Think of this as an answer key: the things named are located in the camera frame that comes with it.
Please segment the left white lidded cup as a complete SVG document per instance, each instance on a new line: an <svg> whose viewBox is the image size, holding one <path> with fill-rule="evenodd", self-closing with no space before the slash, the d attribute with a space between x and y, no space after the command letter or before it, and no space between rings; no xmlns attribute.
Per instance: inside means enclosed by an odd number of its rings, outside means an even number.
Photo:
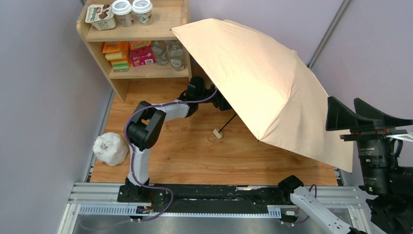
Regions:
<svg viewBox="0 0 413 234"><path fill-rule="evenodd" d="M134 24L132 5L128 0L115 0L112 3L112 10L123 27L130 27Z"/></svg>

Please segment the wooden shelf unit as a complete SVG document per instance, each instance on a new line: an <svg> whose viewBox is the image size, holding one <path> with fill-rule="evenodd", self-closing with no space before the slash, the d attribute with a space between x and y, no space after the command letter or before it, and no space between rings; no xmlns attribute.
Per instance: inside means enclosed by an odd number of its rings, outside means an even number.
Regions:
<svg viewBox="0 0 413 234"><path fill-rule="evenodd" d="M184 67L176 70L169 63L160 65L150 49L153 42L157 41L164 47L163 54L169 55L168 43L177 39L172 28L190 23L188 0L154 0L151 25L141 25L135 20L129 27L117 24L115 28L104 31L86 22L88 7L96 4L108 6L113 4L113 1L84 1L76 28L121 100L126 100L130 81L134 79L192 77L188 52L184 52Z"/></svg>

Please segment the pink orange snack box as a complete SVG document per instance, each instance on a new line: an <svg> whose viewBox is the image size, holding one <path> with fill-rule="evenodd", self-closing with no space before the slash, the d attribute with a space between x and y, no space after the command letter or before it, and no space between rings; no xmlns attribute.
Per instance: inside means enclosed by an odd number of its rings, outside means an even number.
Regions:
<svg viewBox="0 0 413 234"><path fill-rule="evenodd" d="M151 40L130 41L130 57L134 67L155 64Z"/></svg>

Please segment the right clear glass bottle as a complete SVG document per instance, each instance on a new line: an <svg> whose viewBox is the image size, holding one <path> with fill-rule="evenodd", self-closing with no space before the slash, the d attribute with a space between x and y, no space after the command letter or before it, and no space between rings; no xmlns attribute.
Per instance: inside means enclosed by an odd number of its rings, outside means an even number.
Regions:
<svg viewBox="0 0 413 234"><path fill-rule="evenodd" d="M171 66L176 71L182 71L185 67L184 47L179 40L171 40L169 46L169 59Z"/></svg>

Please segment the beige folding umbrella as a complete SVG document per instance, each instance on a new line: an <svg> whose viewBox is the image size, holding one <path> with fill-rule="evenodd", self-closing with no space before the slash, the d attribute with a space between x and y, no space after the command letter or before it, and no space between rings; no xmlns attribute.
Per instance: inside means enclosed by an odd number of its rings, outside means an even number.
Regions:
<svg viewBox="0 0 413 234"><path fill-rule="evenodd" d="M352 172L353 144L326 130L328 94L294 50L230 20L172 32L257 140Z"/></svg>

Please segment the aluminium frame rail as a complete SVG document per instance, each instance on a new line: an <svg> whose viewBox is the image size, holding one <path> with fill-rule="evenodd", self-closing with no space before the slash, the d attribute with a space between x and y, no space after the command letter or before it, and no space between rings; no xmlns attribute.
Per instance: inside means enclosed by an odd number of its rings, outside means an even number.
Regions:
<svg viewBox="0 0 413 234"><path fill-rule="evenodd" d="M58 232L103 234L347 234L372 233L360 190L310 186L291 195L292 206L269 205L264 214L155 212L148 203L117 201L121 183L74 184Z"/></svg>

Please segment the white lidded cup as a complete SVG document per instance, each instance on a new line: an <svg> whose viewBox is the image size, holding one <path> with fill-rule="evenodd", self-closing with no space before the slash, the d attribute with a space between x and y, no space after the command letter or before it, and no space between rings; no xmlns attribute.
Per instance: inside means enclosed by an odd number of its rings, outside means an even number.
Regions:
<svg viewBox="0 0 413 234"><path fill-rule="evenodd" d="M112 3L112 10L123 27L130 27L134 24L132 5L128 0L115 0Z"/></svg>
<svg viewBox="0 0 413 234"><path fill-rule="evenodd" d="M142 25L150 25L152 18L153 4L150 0L134 0L132 10Z"/></svg>

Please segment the right white lidded cup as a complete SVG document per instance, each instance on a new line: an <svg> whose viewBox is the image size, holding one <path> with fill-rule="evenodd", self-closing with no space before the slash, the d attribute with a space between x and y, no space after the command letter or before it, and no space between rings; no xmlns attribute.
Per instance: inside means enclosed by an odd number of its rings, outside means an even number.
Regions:
<svg viewBox="0 0 413 234"><path fill-rule="evenodd" d="M150 0L134 0L132 10L142 25L150 25L152 18L153 4Z"/></svg>

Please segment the left clear glass bottle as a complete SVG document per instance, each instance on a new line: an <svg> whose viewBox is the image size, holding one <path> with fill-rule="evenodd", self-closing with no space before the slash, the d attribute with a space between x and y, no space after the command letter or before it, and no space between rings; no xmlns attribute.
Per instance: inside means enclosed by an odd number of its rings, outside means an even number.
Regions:
<svg viewBox="0 0 413 234"><path fill-rule="evenodd" d="M155 61L158 65L166 65L169 62L167 46L163 40L153 40L151 49L154 54Z"/></svg>

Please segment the orange sponge pack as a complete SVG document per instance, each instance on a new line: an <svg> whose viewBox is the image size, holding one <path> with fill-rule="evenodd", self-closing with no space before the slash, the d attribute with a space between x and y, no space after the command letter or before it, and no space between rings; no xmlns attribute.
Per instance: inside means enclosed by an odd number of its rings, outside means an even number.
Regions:
<svg viewBox="0 0 413 234"><path fill-rule="evenodd" d="M130 44L128 41L106 41L102 54L110 62L114 72L129 71Z"/></svg>

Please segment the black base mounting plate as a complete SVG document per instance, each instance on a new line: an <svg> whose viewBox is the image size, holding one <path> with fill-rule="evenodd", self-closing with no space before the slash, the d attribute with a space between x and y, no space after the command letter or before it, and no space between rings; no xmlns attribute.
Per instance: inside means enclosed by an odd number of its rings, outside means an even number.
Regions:
<svg viewBox="0 0 413 234"><path fill-rule="evenodd" d="M197 214L264 214L269 205L292 206L277 186L249 189L232 185L158 184L159 189L122 185L117 201L148 203L155 212Z"/></svg>

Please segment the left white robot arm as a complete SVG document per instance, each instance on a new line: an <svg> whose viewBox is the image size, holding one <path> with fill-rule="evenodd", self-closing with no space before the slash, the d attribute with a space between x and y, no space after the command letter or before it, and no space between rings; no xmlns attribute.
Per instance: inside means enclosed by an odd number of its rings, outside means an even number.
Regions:
<svg viewBox="0 0 413 234"><path fill-rule="evenodd" d="M179 97L171 102L150 104L142 101L127 120L124 136L130 148L130 170L125 184L120 187L119 202L146 202L155 188L149 185L149 159L158 141L163 124L192 116L201 103L212 103L220 111L232 107L217 87L206 88L201 77L192 77Z"/></svg>

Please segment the white crumpled plastic bag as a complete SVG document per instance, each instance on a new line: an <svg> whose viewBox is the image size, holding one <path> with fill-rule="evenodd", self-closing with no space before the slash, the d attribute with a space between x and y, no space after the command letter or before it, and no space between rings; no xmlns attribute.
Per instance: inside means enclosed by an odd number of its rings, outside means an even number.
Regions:
<svg viewBox="0 0 413 234"><path fill-rule="evenodd" d="M116 166L125 161L129 149L119 134L108 132L96 138L92 151L98 160Z"/></svg>

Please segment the clear glass bottle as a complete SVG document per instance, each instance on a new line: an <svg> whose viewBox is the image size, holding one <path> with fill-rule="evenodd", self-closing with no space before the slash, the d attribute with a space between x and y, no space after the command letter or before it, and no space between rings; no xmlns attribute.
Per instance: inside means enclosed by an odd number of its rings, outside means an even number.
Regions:
<svg viewBox="0 0 413 234"><path fill-rule="evenodd" d="M184 47L179 40L171 40L169 46L169 59L171 66L176 71L182 71L185 67Z"/></svg>
<svg viewBox="0 0 413 234"><path fill-rule="evenodd" d="M158 65L166 65L169 62L167 46L163 40L153 40L151 49L154 54L155 61Z"/></svg>

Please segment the Chobani yogurt tub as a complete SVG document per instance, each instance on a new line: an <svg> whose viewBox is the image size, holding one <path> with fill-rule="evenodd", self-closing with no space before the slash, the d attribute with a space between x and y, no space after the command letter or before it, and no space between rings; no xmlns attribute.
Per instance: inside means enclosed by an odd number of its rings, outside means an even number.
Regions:
<svg viewBox="0 0 413 234"><path fill-rule="evenodd" d="M88 6L85 22L99 31L116 27L116 19L110 4L92 4Z"/></svg>

